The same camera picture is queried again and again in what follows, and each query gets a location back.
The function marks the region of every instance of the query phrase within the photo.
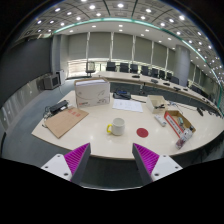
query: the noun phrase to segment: white table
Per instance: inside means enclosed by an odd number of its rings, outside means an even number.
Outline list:
[[[143,96],[132,96],[134,99],[146,100]],[[75,91],[71,91],[62,100],[69,100],[76,107]],[[70,129],[60,139],[57,139],[50,130],[42,126],[43,120],[36,126],[32,134],[51,144],[73,150],[86,143],[91,143],[91,155],[113,158],[113,159],[134,159],[132,154],[132,144],[137,143],[145,146],[159,155],[177,155],[209,143],[224,130],[224,120],[208,112],[203,112],[204,116],[197,111],[192,111],[180,107],[183,115],[194,125],[196,132],[193,137],[180,149],[175,148],[178,136],[167,124],[160,126],[154,115],[141,103],[143,113],[112,109],[113,97],[111,95],[110,104],[81,108],[89,113],[76,126]],[[179,104],[195,110],[195,107]],[[175,106],[169,106],[169,110],[178,110]],[[123,118],[126,122],[125,133],[122,136],[108,134],[106,127],[114,118]],[[145,128],[149,135],[141,138],[137,135],[138,128]]]
[[[206,103],[206,101],[208,101],[209,104],[216,111],[218,111],[218,113],[222,116],[222,114],[218,110],[217,106],[213,102],[204,98],[202,95],[192,91],[188,87],[183,87],[183,86],[171,83],[171,82],[169,82],[170,86],[166,86],[163,83],[168,82],[168,81],[164,81],[162,79],[157,79],[157,78],[153,78],[153,77],[149,77],[149,76],[143,76],[143,75],[140,75],[140,78],[133,78],[132,77],[133,75],[136,75],[136,74],[124,73],[124,72],[100,71],[100,72],[96,72],[95,74],[92,74],[92,77],[105,77],[105,78],[107,78],[108,81],[118,81],[118,82],[133,83],[133,84],[139,84],[139,85],[141,85],[142,83],[145,83],[148,86],[154,86],[155,88],[164,89],[164,90],[167,90],[170,92],[176,92],[176,90],[173,87],[177,87],[177,88],[181,89],[181,91],[178,91],[178,94],[194,98],[203,103]],[[151,82],[151,79],[157,80],[158,83],[154,84],[153,82]]]

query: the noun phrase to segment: tabletop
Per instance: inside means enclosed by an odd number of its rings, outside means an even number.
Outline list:
[[[146,100],[146,97],[143,96],[132,96],[132,98],[141,101]],[[69,92],[62,100],[69,100],[70,104],[77,107],[75,91]],[[168,110],[181,111],[196,129],[192,138],[181,149],[177,149],[175,147],[178,140],[177,134],[169,124],[162,127],[145,103],[141,103],[143,112],[113,109],[113,103],[114,99],[111,95],[109,104],[80,108],[89,114],[60,139],[56,138],[49,129],[42,126],[43,119],[37,124],[32,135],[69,150],[90,142],[92,156],[134,159],[132,154],[133,143],[142,145],[159,155],[171,156],[196,150],[212,141],[224,130],[224,120],[215,115],[210,115],[207,111],[203,112],[204,116],[202,117],[192,106],[180,103],[178,103],[178,107],[168,106]],[[125,132],[121,136],[115,136],[106,131],[107,125],[117,117],[125,120]],[[137,135],[138,128],[146,129],[149,135],[145,138],[139,137]]]

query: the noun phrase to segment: pillar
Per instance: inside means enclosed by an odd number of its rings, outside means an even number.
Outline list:
[[[176,45],[173,74],[179,79],[179,85],[187,86],[190,69],[190,50],[184,46]]]

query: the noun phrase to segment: floor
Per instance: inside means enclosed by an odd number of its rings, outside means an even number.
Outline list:
[[[31,132],[42,119],[45,107],[55,105],[71,90],[74,90],[74,80],[67,80],[60,88],[45,90],[32,100],[7,130],[2,158],[41,167],[55,154],[68,153],[69,150],[42,141]],[[223,153],[221,152],[221,155],[220,152],[216,153],[219,158],[223,157]],[[173,159],[183,168],[191,165],[192,161],[194,164],[201,162],[197,151]],[[81,186],[106,190],[130,189],[142,187],[142,180],[135,160],[112,160],[90,156]]]

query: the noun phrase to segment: cardboard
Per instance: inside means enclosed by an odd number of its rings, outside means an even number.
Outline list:
[[[191,125],[194,127],[194,125],[191,124],[190,121],[188,121],[187,118],[185,118],[178,110],[166,111],[165,114],[164,114],[164,118],[167,120],[169,125],[176,132],[178,137],[180,137],[180,134],[182,134],[184,131],[181,129],[181,127],[178,124],[178,117],[181,117],[183,119],[184,128],[190,128]]]
[[[78,108],[110,103],[110,82],[105,78],[80,79],[74,85]]]
[[[164,104],[165,108],[155,108],[161,104]],[[168,110],[167,102],[163,96],[148,95],[146,99],[146,106],[153,114],[165,113],[165,111]]]
[[[45,125],[57,137],[60,138],[89,113],[77,108],[65,109],[45,121]]]

